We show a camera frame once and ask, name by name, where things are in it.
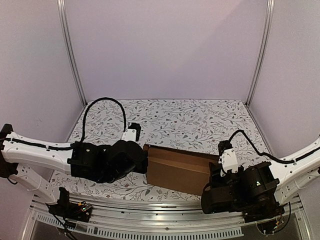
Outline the brown cardboard box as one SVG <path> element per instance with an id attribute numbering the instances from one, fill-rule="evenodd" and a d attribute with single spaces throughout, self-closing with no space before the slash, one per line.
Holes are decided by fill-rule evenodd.
<path id="1" fill-rule="evenodd" d="M 209 182 L 210 164 L 216 166 L 219 156 L 202 152 L 145 144 L 149 185 L 200 196 Z"/>

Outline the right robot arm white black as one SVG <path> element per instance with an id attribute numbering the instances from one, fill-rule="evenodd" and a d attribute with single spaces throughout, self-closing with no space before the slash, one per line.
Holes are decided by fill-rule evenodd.
<path id="1" fill-rule="evenodd" d="M 209 182 L 201 194 L 204 214 L 241 212 L 245 222 L 284 214 L 284 207 L 309 183 L 320 176 L 320 140 L 284 158 L 269 153 L 253 166 L 238 165 L 231 140 L 218 144 L 219 161 L 209 165 Z"/>

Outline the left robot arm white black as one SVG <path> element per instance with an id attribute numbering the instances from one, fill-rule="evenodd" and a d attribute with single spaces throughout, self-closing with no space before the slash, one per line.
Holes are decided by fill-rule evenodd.
<path id="1" fill-rule="evenodd" d="M 131 123 L 112 145 L 84 141 L 54 143 L 27 138 L 5 124 L 0 131 L 0 176 L 12 184 L 21 184 L 41 201 L 54 205 L 63 216 L 74 213 L 74 205 L 61 198 L 65 190 L 52 186 L 31 166 L 40 166 L 98 184 L 113 183 L 131 172 L 145 174 L 146 152 L 138 144 L 141 126 Z"/>

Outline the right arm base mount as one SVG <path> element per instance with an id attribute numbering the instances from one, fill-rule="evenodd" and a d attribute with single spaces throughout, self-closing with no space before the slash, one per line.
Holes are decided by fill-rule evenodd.
<path id="1" fill-rule="evenodd" d="M 258 231 L 263 235 L 273 235 L 282 224 L 285 209 L 276 200 L 266 200 L 249 206 L 243 211 L 245 223 L 256 223 Z"/>

